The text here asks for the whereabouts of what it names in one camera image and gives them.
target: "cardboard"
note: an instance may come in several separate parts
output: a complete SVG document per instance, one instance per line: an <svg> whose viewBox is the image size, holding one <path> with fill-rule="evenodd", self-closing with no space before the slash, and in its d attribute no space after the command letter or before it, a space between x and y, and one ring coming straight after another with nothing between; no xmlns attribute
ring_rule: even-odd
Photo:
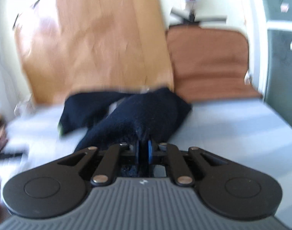
<svg viewBox="0 0 292 230"><path fill-rule="evenodd" d="M40 0L18 17L15 38L37 103L81 91L173 90L158 0Z"/></svg>

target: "white logo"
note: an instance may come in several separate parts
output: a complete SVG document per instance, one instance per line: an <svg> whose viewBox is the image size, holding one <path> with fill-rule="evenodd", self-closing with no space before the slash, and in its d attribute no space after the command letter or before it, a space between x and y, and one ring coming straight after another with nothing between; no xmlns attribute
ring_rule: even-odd
<svg viewBox="0 0 292 230"><path fill-rule="evenodd" d="M148 183L148 181L143 179L143 180L139 181L139 183L142 184L142 185L145 185L145 183Z"/></svg>

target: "folded garment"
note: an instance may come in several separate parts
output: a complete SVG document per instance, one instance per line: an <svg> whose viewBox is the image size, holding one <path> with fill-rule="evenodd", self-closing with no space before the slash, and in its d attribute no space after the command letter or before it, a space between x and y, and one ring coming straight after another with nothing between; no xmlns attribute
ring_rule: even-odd
<svg viewBox="0 0 292 230"><path fill-rule="evenodd" d="M126 98L107 117L109 106ZM142 146L152 139L167 142L191 111L186 103L168 88L145 94L93 92L76 94L65 102L60 119L63 134L88 127L75 151L96 146L102 150L126 142Z"/></svg>

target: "metal screw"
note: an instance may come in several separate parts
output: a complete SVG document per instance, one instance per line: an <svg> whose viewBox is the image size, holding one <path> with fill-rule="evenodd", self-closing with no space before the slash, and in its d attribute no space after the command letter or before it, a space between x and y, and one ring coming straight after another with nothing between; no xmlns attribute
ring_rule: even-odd
<svg viewBox="0 0 292 230"><path fill-rule="evenodd" d="M193 178L189 177L189 176L180 176L178 177L177 179L178 183L180 184L184 184L184 185L187 185L187 184L190 184L193 182Z"/></svg>
<svg viewBox="0 0 292 230"><path fill-rule="evenodd" d="M106 175L96 175L93 177L93 182L96 183L105 183L109 180L109 178Z"/></svg>

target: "ribbed surface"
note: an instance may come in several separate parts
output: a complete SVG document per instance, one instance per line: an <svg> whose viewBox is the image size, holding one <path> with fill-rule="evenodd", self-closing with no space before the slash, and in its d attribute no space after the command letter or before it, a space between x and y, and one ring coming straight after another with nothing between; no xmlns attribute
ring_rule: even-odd
<svg viewBox="0 0 292 230"><path fill-rule="evenodd" d="M206 208L192 189L173 185L168 178L118 178L95 188L70 213L48 220L11 217L0 230L286 230L274 217L241 222L223 218Z"/></svg>

